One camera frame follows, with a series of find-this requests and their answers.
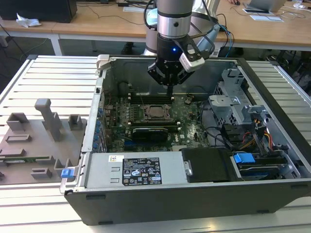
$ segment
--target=wooden desk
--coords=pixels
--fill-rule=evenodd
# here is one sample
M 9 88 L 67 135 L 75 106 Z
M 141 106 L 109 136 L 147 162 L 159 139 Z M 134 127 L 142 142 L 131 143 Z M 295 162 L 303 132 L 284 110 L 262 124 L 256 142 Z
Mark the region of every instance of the wooden desk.
M 116 4 L 112 6 L 77 5 L 77 15 L 71 23 L 56 23 L 52 29 L 53 33 L 146 37 L 143 13 L 124 12 L 123 7 L 118 7 Z M 138 25 L 115 16 L 120 16 Z
M 227 0 L 221 0 L 217 11 L 218 14 L 226 15 L 228 29 L 235 36 L 235 47 L 311 51 L 311 12 L 282 7 L 285 11 L 301 13 L 306 18 L 293 19 L 292 15 L 285 13 L 282 15 L 284 22 L 255 21 L 242 11 L 244 1 L 246 0 L 241 0 L 240 6 L 235 6 Z M 124 12 L 117 5 L 86 5 L 78 3 L 77 15 L 70 24 L 42 22 L 42 26 L 28 29 L 19 26 L 15 21 L 2 20 L 1 24 L 12 36 L 50 39 L 56 55 L 63 54 L 59 39 L 145 42 L 143 13 Z M 287 2 L 286 5 L 292 7 L 293 3 Z M 113 16 L 120 16 L 138 25 Z M 222 16 L 219 16 L 219 20 L 224 24 Z M 0 29 L 0 35 L 6 34 Z M 216 47 L 220 48 L 225 40 L 225 33 L 219 33 Z
M 255 21 L 242 10 L 241 5 L 235 6 L 227 0 L 221 0 L 217 13 L 223 13 L 227 19 L 227 27 L 235 36 L 235 47 L 249 47 L 258 49 L 284 49 L 284 50 L 311 50 L 311 12 L 294 10 L 282 7 L 275 15 L 285 11 L 297 12 L 306 18 L 298 18 L 288 13 L 282 14 L 284 22 Z M 286 2 L 286 6 L 293 7 L 292 2 Z M 221 24 L 225 24 L 223 16 L 219 16 Z M 224 33 L 219 33 L 217 41 L 225 41 Z

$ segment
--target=warning label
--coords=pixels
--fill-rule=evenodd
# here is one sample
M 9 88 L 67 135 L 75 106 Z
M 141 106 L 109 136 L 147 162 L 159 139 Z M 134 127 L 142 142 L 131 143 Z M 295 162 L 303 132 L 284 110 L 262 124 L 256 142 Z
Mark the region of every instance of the warning label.
M 123 159 L 122 184 L 162 184 L 159 158 Z

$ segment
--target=table leg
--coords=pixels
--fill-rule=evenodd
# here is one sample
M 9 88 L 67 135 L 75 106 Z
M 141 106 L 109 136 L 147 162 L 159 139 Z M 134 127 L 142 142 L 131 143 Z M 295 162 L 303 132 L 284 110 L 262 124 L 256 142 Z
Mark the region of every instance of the table leg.
M 91 44 L 92 44 L 92 51 L 93 52 L 97 52 L 96 41 L 95 40 L 91 40 Z
M 8 47 L 8 43 L 6 42 L 5 38 L 6 38 L 5 36 L 0 36 L 0 44 L 4 48 Z
M 59 36 L 57 34 L 52 34 L 50 37 L 52 46 L 56 56 L 63 56 L 63 50 L 59 41 Z

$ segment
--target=blue plastic clip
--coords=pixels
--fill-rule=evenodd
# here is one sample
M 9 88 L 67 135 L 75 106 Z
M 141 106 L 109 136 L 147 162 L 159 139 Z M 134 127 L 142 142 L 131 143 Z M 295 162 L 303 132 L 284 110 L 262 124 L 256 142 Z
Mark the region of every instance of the blue plastic clip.
M 62 170 L 61 178 L 74 178 L 74 169 L 73 168 L 65 168 Z
M 255 159 L 251 153 L 237 153 L 233 155 L 235 162 L 246 164 L 246 163 L 254 163 Z

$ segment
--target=small white sticker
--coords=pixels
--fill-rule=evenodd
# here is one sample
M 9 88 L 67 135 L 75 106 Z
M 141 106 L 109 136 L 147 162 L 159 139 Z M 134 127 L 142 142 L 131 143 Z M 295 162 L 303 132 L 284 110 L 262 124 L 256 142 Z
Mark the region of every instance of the small white sticker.
M 124 155 L 109 155 L 108 162 L 122 162 Z
M 25 163 L 24 160 L 8 160 L 8 161 L 5 161 L 7 164 L 22 164 L 22 163 Z

